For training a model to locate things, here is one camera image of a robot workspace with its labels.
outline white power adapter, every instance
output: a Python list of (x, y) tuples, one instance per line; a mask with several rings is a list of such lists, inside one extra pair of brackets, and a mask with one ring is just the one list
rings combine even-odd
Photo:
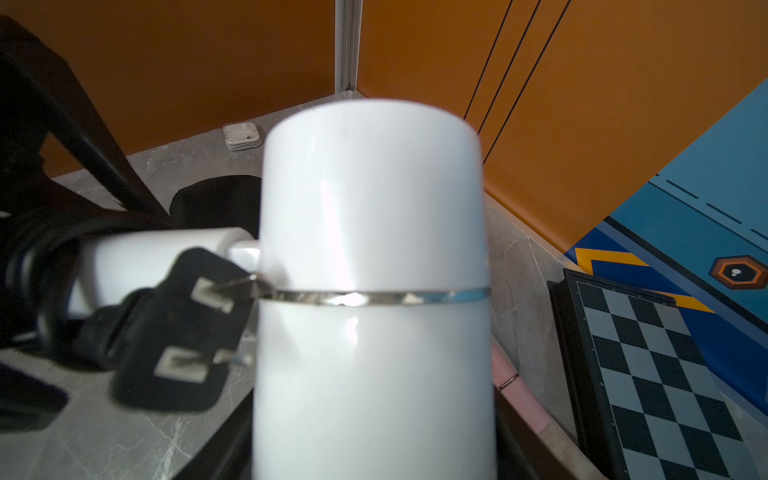
[(261, 145), (259, 129), (252, 121), (224, 125), (224, 141), (232, 151), (245, 150)]

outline gray marble countertop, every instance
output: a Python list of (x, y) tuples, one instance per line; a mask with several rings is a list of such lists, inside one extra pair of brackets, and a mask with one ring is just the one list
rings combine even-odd
[[(355, 92), (332, 95), (253, 121), (266, 135), (297, 111), (358, 97)], [(260, 177), (262, 154), (261, 147), (227, 150), (219, 129), (131, 155), (128, 160), (167, 209), (179, 189), (200, 180), (231, 174)], [(102, 207), (118, 207), (84, 170), (56, 180)], [(490, 197), (485, 216), (493, 333), (541, 404), (575, 437), (546, 283), (561, 281), (564, 267), (577, 267)], [(247, 330), (240, 348), (255, 349), (253, 330)], [(0, 435), (2, 478), (168, 480), (196, 455), (253, 387), (253, 368), (234, 369), (223, 395), (208, 412), (163, 415), (129, 411), (111, 402), (109, 373), (72, 372), (7, 350), (0, 351), (0, 362), (60, 386), (70, 396), (65, 410), (47, 429)]]

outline white cylinder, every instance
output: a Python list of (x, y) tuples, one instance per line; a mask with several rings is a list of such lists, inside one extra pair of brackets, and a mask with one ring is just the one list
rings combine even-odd
[[(156, 286), (185, 250), (202, 247), (228, 258), (230, 247), (241, 240), (253, 237), (242, 228), (210, 228), (120, 233), (85, 242), (69, 297), (69, 316), (85, 318), (98, 308), (122, 302), (134, 290)], [(243, 256), (246, 244), (239, 246)]]
[[(475, 132), (349, 101), (266, 140), (260, 269), (278, 290), (488, 286)], [(254, 478), (459, 480), (495, 470), (488, 301), (260, 302)]]
[(291, 290), (488, 285), (482, 165), (460, 118), (347, 101), (277, 125), (264, 151), (263, 272)]

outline pink object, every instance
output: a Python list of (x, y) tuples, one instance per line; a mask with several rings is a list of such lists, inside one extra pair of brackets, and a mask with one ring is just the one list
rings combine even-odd
[(491, 346), (491, 366), (493, 368), (493, 384), (512, 405), (518, 414), (538, 435), (551, 421), (549, 412), (541, 406), (531, 389), (518, 375), (515, 367), (507, 361), (498, 347)]

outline checkered board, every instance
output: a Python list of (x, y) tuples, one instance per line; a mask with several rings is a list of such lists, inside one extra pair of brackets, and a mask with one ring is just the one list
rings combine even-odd
[(614, 479), (759, 480), (674, 300), (565, 272), (550, 292), (592, 462)]

